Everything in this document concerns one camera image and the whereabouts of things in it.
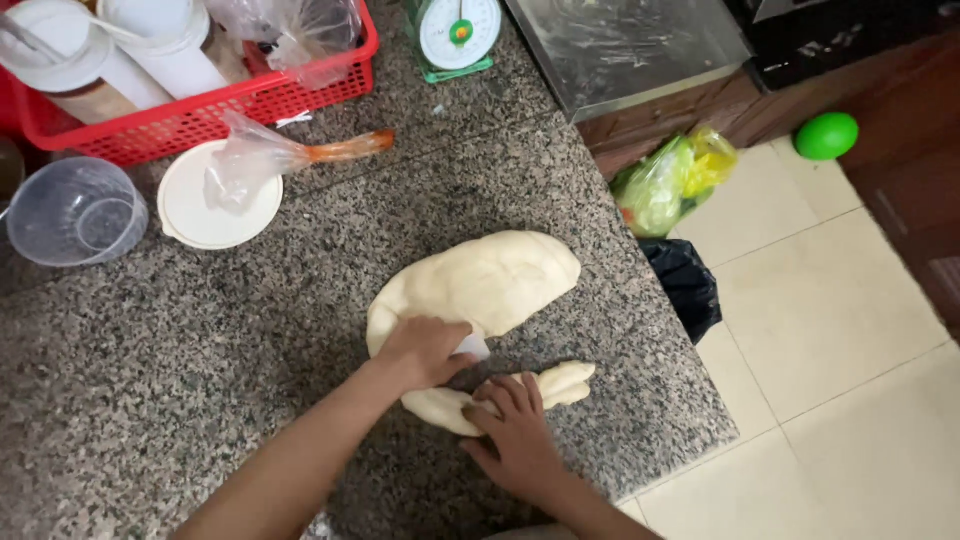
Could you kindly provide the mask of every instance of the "black trash bag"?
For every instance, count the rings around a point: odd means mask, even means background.
[[[686,240],[639,240],[694,345],[723,321],[717,280]]]

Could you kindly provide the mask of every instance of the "green ball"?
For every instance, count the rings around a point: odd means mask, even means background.
[[[860,128],[845,112],[826,112],[797,132],[794,147],[808,160],[835,160],[853,148]]]

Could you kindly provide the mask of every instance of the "plastic bag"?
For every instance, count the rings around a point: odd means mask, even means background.
[[[696,345],[713,325],[723,321],[717,280],[690,242],[640,240],[639,244]]]
[[[730,177],[736,161],[736,149],[704,127],[620,171],[610,189],[634,235],[663,238]]]
[[[242,215],[271,178],[291,174],[313,163],[365,158],[394,146],[394,130],[380,130],[344,142],[304,146],[228,110],[223,121],[230,137],[223,150],[213,153],[204,175],[204,198],[210,209]]]
[[[342,81],[349,65],[313,61],[356,48],[362,24],[355,0],[204,0],[231,36],[273,48],[267,63],[310,90]]]

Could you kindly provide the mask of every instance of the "clear plastic bag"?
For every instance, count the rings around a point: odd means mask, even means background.
[[[610,189],[635,236],[663,238],[727,181],[736,162],[736,149],[703,127],[620,171]]]
[[[231,36],[269,43],[271,69],[310,90],[342,81],[349,65],[317,69],[311,62],[356,48],[362,24],[355,0],[204,0]]]
[[[313,163],[357,160],[394,146],[394,130],[380,130],[344,142],[305,146],[228,110],[223,121],[230,137],[223,150],[213,153],[204,175],[204,199],[210,209],[243,215],[255,195],[271,178],[291,174]]]

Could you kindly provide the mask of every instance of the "scale dial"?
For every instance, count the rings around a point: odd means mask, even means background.
[[[502,18],[497,0],[432,0],[420,8],[420,50],[440,69],[470,67],[493,48]]]

